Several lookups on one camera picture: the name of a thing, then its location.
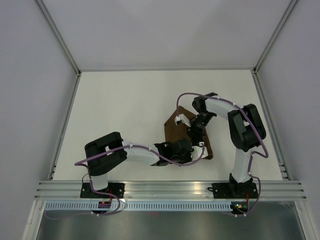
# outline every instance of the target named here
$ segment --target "white table surface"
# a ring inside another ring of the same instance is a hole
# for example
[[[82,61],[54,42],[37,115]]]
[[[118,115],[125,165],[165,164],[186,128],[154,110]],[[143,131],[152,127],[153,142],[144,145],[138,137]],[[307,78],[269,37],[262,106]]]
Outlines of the white table surface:
[[[276,154],[249,70],[113,71],[83,72],[58,157],[54,180],[80,180],[86,174],[74,163],[86,158],[85,145],[114,131],[122,138],[145,145],[165,141],[164,123],[175,111],[181,93],[218,93],[239,105],[253,103],[267,129],[264,143],[269,158],[255,156],[252,174],[262,180],[282,180]],[[194,111],[195,96],[180,105]],[[213,159],[179,167],[123,162],[108,174],[113,181],[222,181],[229,179],[236,148],[228,121],[214,117],[207,133]]]

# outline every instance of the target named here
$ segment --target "purple cable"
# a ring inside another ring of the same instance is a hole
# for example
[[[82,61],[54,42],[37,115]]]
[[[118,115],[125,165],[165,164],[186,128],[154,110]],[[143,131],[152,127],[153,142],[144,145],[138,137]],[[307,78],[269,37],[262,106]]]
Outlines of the purple cable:
[[[105,152],[103,152],[103,153],[100,153],[100,154],[91,156],[91,157],[89,157],[89,158],[87,158],[87,159],[78,161],[78,162],[76,162],[74,165],[75,165],[75,166],[83,166],[83,167],[88,168],[88,166],[85,165],[85,164],[83,164],[83,163],[92,161],[92,160],[94,160],[94,159],[100,158],[100,157],[102,157],[102,156],[108,155],[108,154],[113,153],[113,152],[118,151],[118,150],[129,149],[129,148],[130,148],[130,145],[116,147],[116,148],[111,149],[111,150],[109,150],[109,151],[105,151]],[[202,158],[202,156],[205,154],[205,146],[203,146],[203,147],[202,147],[202,153],[201,153],[200,157],[199,157],[197,160],[194,160],[194,161],[192,161],[192,162],[190,162],[190,163],[181,164],[181,163],[174,162],[174,161],[172,161],[172,160],[170,160],[170,159],[168,159],[168,158],[160,155],[160,154],[157,153],[156,151],[154,151],[154,150],[152,150],[152,149],[149,149],[149,147],[147,147],[147,146],[143,146],[143,145],[132,145],[132,148],[148,150],[148,151],[150,151],[151,153],[153,153],[153,154],[155,154],[156,156],[158,156],[159,158],[162,158],[163,160],[165,160],[165,161],[167,161],[167,162],[169,162],[169,163],[171,163],[171,164],[174,164],[174,165],[177,165],[177,166],[181,166],[181,167],[183,167],[183,166],[184,166],[184,167],[187,167],[187,166],[191,166],[191,165],[193,165],[193,164],[196,164],[197,162],[200,161],[200,159]]]
[[[72,215],[66,215],[66,216],[60,216],[60,217],[52,217],[52,216],[48,216],[47,215],[47,211],[43,211],[43,215],[49,219],[49,220],[62,220],[62,219],[67,219],[67,218],[71,218],[74,216],[79,216],[79,215],[91,215],[91,211],[85,211],[85,212],[78,212]]]
[[[99,154],[97,154],[97,155],[88,157],[87,159],[78,161],[78,162],[76,162],[74,165],[75,165],[75,166],[84,166],[84,167],[88,168],[88,166],[87,166],[87,165],[84,165],[83,163],[86,163],[86,162],[88,162],[88,161],[91,161],[91,160],[94,160],[94,159],[103,157],[103,156],[108,155],[108,154],[111,154],[111,153],[113,153],[113,152],[115,152],[115,151],[122,150],[122,149],[128,149],[128,148],[130,148],[130,145],[119,146],[119,147],[116,147],[116,148],[111,149],[111,150],[109,150],[109,151],[105,151],[105,152],[99,153]]]
[[[203,146],[203,147],[202,147],[202,153],[201,153],[201,155],[198,157],[197,160],[194,160],[194,161],[192,161],[192,162],[190,162],[190,163],[181,164],[181,163],[174,162],[174,161],[172,161],[172,160],[170,160],[170,159],[168,159],[168,158],[160,155],[160,154],[157,153],[156,151],[154,151],[154,150],[152,150],[152,149],[149,149],[149,147],[147,147],[147,146],[143,146],[143,145],[133,145],[132,147],[133,147],[133,148],[137,148],[137,149],[145,149],[145,150],[148,150],[148,151],[150,151],[151,153],[153,153],[154,155],[158,156],[159,158],[162,158],[163,160],[165,160],[165,161],[167,161],[167,162],[169,162],[169,163],[171,163],[171,164],[174,164],[174,165],[177,165],[177,166],[181,166],[181,167],[187,167],[187,166],[191,166],[191,165],[193,165],[193,164],[196,164],[197,162],[200,161],[200,159],[202,158],[202,156],[203,156],[204,153],[205,153],[205,146]]]

